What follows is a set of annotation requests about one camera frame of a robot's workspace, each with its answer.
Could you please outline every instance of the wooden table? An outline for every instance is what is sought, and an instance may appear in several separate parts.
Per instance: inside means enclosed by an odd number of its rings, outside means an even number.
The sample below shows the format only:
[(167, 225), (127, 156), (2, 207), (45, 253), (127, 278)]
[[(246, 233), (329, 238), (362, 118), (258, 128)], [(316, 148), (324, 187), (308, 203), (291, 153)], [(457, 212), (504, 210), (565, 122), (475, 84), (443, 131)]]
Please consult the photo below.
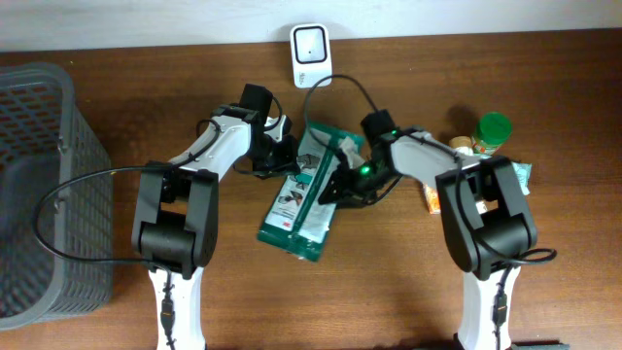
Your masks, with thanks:
[[(622, 343), (622, 31), (574, 31), (336, 41), (335, 73), (351, 74), (401, 125), (441, 141), (473, 131), (488, 111), (514, 133), (501, 153), (532, 163), (527, 197), (538, 246), (551, 264), (524, 268), (514, 293), (514, 341), (573, 349)], [(194, 139), (194, 124), (245, 83), (268, 87), (303, 129), (287, 43), (0, 55), (0, 65), (55, 62), (114, 165), (166, 160)], [(335, 81), (312, 118), (355, 132), (368, 113)], [(115, 183), (116, 256), (132, 255), (138, 174)], [(220, 236), (202, 284), (211, 349), (381, 349), (450, 339), (462, 312), (462, 273), (421, 185), (404, 181), (381, 204), (340, 211), (319, 263), (257, 242), (283, 183), (228, 173)], [(147, 272), (115, 271), (110, 304), (92, 315), (0, 333), (2, 349), (154, 349), (156, 305)]]

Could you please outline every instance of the gray crate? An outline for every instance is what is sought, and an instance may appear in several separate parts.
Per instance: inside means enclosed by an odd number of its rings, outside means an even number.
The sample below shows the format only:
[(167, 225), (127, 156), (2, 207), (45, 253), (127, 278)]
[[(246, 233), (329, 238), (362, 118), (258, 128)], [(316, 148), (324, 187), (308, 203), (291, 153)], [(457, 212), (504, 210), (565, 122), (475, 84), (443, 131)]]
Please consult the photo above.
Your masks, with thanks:
[[(60, 67), (0, 68), (0, 331), (85, 315), (112, 294), (112, 267), (55, 259), (36, 242), (32, 209), (47, 191), (110, 159)], [(44, 237), (68, 254), (112, 256), (110, 176), (63, 190), (44, 209)]]

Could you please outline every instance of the white background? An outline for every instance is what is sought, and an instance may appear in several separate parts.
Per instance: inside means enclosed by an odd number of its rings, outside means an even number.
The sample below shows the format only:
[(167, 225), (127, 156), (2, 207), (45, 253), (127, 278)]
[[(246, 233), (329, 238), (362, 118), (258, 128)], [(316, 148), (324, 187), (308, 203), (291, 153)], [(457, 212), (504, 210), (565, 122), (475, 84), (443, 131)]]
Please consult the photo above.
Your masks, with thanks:
[(4, 0), (0, 51), (288, 41), (622, 26), (622, 0)]

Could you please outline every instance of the green lid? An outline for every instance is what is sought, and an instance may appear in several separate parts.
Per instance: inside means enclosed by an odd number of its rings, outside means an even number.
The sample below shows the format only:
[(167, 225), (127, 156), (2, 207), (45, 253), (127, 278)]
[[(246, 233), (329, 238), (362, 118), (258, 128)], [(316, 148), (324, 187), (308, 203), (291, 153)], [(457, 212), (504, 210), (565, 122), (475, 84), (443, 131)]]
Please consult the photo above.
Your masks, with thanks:
[(512, 122), (499, 112), (491, 112), (479, 121), (475, 133), (489, 145), (500, 145), (512, 134)]

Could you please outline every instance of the snack package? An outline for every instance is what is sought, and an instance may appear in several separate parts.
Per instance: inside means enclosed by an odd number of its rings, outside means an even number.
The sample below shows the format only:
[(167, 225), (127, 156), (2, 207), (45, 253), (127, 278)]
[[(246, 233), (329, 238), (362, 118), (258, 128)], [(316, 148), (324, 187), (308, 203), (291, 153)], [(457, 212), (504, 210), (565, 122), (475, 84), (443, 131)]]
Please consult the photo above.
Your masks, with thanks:
[[(311, 122), (314, 133), (332, 147), (359, 152), (363, 137)], [(298, 147), (301, 173), (290, 176), (276, 195), (261, 228), (258, 240), (301, 259), (316, 262), (324, 250), (336, 204), (320, 205), (318, 197), (326, 187), (339, 160), (333, 152), (305, 132)]]

